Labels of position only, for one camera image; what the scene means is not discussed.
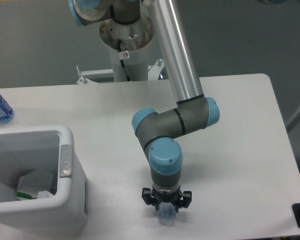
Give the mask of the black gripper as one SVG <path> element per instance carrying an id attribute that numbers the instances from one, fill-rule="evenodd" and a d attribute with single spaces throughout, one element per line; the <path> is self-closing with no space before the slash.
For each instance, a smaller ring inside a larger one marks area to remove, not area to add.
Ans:
<path id="1" fill-rule="evenodd" d="M 148 206 L 155 207 L 155 210 L 159 210 L 160 203 L 172 203 L 175 206 L 175 211 L 178 213 L 179 209 L 187 209 L 192 202 L 192 191 L 180 191 L 180 189 L 174 192 L 157 191 L 154 188 L 142 189 L 141 198 Z"/>

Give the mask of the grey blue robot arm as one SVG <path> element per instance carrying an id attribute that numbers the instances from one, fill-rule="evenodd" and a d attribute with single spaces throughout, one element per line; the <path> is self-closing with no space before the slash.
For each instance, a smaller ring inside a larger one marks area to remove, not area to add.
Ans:
<path id="1" fill-rule="evenodd" d="M 100 23 L 116 82 L 148 79 L 145 50 L 154 37 L 160 42 L 176 108 L 158 113 L 144 108 L 132 127 L 150 166 L 152 188 L 141 197 L 159 216 L 186 209 L 191 191 L 181 191 L 183 154 L 177 138 L 216 124 L 220 110 L 205 97 L 184 35 L 175 0 L 71 0 L 69 8 L 80 26 Z"/>

